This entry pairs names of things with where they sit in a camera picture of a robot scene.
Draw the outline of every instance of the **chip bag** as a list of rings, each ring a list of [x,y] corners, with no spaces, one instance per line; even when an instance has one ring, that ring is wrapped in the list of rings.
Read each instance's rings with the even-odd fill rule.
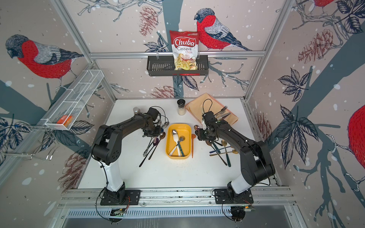
[[[170,31],[175,70],[197,70],[199,32]]]

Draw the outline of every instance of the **wallpaper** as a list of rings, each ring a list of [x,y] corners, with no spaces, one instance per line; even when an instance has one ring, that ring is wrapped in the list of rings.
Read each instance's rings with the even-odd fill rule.
[[[21,125],[38,123],[87,62],[48,1],[0,3],[0,30],[0,147],[11,152],[30,132]],[[21,161],[0,189],[1,227],[49,224],[61,195],[77,187],[96,130],[111,107],[99,85],[71,130],[54,131],[61,146],[51,161]],[[44,133],[38,140],[37,156],[45,158],[54,143]],[[0,169],[9,158],[0,155]]]
[[[263,50],[283,0],[65,0],[64,3],[91,52],[164,52],[172,51],[170,30],[199,31],[206,35],[208,39],[200,39],[201,51]],[[150,94],[165,92],[173,97],[198,97],[204,93],[243,97],[257,62],[258,58],[210,58],[209,77],[151,78],[146,71],[147,59],[98,60],[100,67],[110,72],[109,81],[125,88],[122,91],[115,87],[117,98],[160,97]]]
[[[291,11],[250,107],[308,227],[363,227],[365,2]]]

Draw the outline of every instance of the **white tabletop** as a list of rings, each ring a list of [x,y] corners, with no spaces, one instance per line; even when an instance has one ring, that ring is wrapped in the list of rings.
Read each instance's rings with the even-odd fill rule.
[[[218,99],[233,112],[239,120],[232,126],[244,136],[254,139],[245,111],[239,98]],[[177,114],[176,99],[156,100],[117,100],[107,121],[107,125],[123,122],[133,116],[133,108],[139,107],[147,112],[151,106],[160,106],[169,118],[170,124],[186,123],[195,132],[194,125],[200,123],[189,113],[180,116]],[[240,175],[239,154],[229,153],[231,167],[224,165],[218,156],[209,156],[212,147],[204,141],[194,139],[194,158],[173,160],[166,156],[166,138],[158,145],[151,160],[148,158],[143,165],[143,152],[150,138],[142,137],[141,129],[126,136],[122,141],[122,153],[118,159],[120,174],[126,188],[193,188],[193,187],[225,187],[228,182]],[[91,159],[78,186],[79,189],[94,189],[105,187],[105,175],[100,164]]]

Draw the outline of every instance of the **wire rack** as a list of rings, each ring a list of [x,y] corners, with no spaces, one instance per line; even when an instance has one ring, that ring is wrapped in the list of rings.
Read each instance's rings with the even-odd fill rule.
[[[39,145],[33,150],[33,152],[24,152],[24,153],[13,153],[13,152],[9,152],[7,149],[9,148],[9,144],[12,143],[14,140],[16,140],[16,136],[18,134],[20,134],[20,129],[22,129],[23,127],[28,128],[30,131],[44,131],[45,132],[45,136],[49,137],[49,141],[47,142],[39,142]],[[42,161],[50,161],[53,157],[54,152],[57,150],[57,148],[60,146],[60,143],[58,142],[58,140],[56,139],[54,133],[53,133],[53,128],[50,127],[44,127],[44,126],[31,126],[31,125],[21,125],[18,130],[12,134],[7,141],[4,142],[4,144],[0,147],[0,155],[4,155],[4,156],[18,156],[18,157],[24,157],[24,159],[26,160],[31,160],[32,158],[36,158]],[[36,156],[35,154],[40,152],[42,150],[42,148],[45,148],[45,145],[53,145],[52,147],[48,147],[50,148],[50,150],[48,151],[48,154],[46,156],[46,159],[41,158],[39,156]]]
[[[101,70],[84,72],[80,82],[73,89],[66,90],[68,95],[47,120],[45,124],[47,127],[68,131],[104,78]]]

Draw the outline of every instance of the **yellow plastic tray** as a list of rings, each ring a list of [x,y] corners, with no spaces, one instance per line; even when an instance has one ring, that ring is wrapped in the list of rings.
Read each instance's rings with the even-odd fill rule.
[[[178,149],[169,156],[171,150],[176,146],[176,142],[172,137],[172,130],[175,129],[179,137],[184,136],[185,140],[180,142],[182,151],[185,156],[178,155]],[[171,159],[187,159],[191,154],[191,127],[187,124],[172,124],[167,131],[166,155]]]

